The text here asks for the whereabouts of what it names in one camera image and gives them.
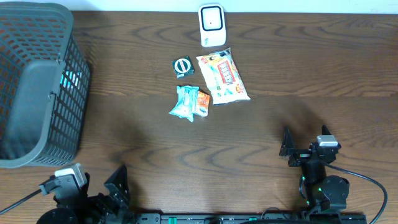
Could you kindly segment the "small orange snack packet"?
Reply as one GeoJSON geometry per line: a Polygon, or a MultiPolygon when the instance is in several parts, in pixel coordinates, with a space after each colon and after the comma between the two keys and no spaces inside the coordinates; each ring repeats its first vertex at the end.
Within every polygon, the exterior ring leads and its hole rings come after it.
{"type": "Polygon", "coordinates": [[[210,95],[208,95],[202,91],[198,91],[197,103],[195,106],[194,113],[201,117],[208,116],[209,104],[210,104],[210,95]]]}

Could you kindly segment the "teal wet wipes pack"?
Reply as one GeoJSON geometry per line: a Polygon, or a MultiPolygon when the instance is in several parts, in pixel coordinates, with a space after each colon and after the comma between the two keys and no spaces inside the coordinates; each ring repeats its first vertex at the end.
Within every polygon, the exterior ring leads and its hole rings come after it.
{"type": "Polygon", "coordinates": [[[177,86],[177,103],[169,114],[179,118],[187,118],[190,122],[193,122],[193,112],[197,104],[198,91],[198,86],[177,86]]]}

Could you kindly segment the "green round-label ointment box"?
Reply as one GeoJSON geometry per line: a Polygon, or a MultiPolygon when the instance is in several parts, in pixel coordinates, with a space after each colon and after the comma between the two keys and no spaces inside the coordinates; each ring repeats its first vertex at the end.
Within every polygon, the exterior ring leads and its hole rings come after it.
{"type": "Polygon", "coordinates": [[[189,56],[181,57],[172,62],[173,70],[177,79],[193,75],[195,69],[189,56]]]}

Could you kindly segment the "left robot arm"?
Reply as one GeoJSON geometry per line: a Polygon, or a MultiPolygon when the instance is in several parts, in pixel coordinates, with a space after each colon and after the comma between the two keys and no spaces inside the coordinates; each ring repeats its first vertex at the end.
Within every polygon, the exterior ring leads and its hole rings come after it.
{"type": "Polygon", "coordinates": [[[90,175],[76,163],[55,171],[40,184],[43,195],[53,193],[57,207],[44,213],[38,223],[135,223],[130,210],[131,196],[127,167],[121,165],[104,183],[109,194],[88,196],[90,175]]]}

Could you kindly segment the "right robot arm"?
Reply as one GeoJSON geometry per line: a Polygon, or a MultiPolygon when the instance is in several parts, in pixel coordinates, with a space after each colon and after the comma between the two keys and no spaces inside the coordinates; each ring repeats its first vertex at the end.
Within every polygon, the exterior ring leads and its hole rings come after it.
{"type": "Polygon", "coordinates": [[[336,160],[341,144],[323,125],[321,135],[307,149],[295,147],[293,137],[287,127],[279,155],[288,157],[290,167],[300,167],[302,177],[299,191],[307,199],[309,209],[315,212],[339,212],[347,206],[349,182],[337,175],[327,175],[325,167],[336,160]]]}

